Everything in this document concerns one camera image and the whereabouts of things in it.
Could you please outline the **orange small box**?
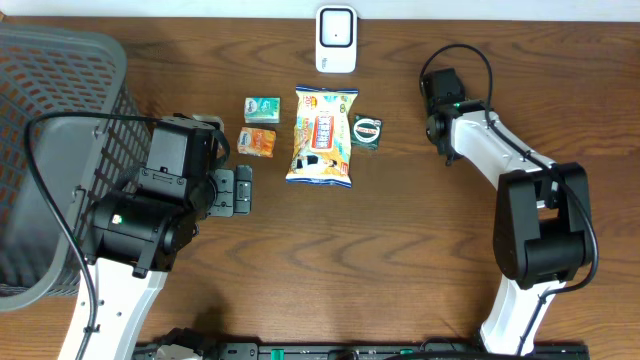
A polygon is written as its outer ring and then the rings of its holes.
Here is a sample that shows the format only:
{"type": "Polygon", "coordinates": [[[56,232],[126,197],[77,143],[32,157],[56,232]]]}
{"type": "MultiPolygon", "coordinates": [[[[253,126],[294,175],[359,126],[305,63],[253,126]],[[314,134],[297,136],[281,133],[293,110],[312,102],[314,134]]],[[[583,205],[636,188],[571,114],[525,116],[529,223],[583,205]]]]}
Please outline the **orange small box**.
{"type": "Polygon", "coordinates": [[[277,134],[273,130],[242,127],[237,141],[238,152],[245,155],[272,158],[276,136],[277,134]]]}

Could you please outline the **green Zam-Buk tin box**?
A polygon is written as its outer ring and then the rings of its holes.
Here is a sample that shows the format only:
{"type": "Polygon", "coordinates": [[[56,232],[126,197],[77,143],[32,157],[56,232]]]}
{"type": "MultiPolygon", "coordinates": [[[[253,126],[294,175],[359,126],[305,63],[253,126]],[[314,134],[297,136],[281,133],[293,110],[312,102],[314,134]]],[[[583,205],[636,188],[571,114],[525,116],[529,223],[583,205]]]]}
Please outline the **green Zam-Buk tin box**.
{"type": "Polygon", "coordinates": [[[383,122],[374,117],[356,115],[351,129],[351,143],[369,150],[378,150],[383,122]]]}

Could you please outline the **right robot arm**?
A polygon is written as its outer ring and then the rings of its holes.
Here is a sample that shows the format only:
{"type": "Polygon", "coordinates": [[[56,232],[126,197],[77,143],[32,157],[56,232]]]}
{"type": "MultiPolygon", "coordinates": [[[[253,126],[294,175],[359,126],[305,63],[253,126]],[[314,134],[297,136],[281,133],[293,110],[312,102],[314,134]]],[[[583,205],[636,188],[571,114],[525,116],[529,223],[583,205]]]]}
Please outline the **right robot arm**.
{"type": "Polygon", "coordinates": [[[492,246],[502,278],[481,347],[529,355],[551,301],[594,260],[586,171],[529,148],[483,101],[467,98],[452,68],[422,75],[420,90],[438,153],[468,160],[497,191],[492,246]]]}

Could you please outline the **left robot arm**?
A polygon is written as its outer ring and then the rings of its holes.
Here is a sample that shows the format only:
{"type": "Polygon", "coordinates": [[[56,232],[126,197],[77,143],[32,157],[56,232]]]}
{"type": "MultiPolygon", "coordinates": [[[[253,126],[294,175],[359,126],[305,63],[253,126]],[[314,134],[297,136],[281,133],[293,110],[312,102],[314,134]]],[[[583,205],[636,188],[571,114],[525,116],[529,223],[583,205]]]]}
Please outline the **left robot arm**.
{"type": "Polygon", "coordinates": [[[82,285],[62,359],[129,359],[178,252],[209,217],[247,215],[253,171],[225,168],[230,145],[217,116],[174,114],[132,168],[87,214],[82,245],[93,281],[82,285]]]}

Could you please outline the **teal silver small box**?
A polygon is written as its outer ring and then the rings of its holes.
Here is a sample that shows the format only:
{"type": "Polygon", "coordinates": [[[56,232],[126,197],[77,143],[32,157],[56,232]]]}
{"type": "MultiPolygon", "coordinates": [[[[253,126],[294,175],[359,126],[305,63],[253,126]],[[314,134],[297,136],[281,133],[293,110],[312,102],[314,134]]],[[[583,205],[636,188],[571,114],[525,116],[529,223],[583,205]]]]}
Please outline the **teal silver small box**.
{"type": "Polygon", "coordinates": [[[244,103],[246,123],[277,124],[280,122],[281,100],[274,97],[247,97],[244,103]]]}

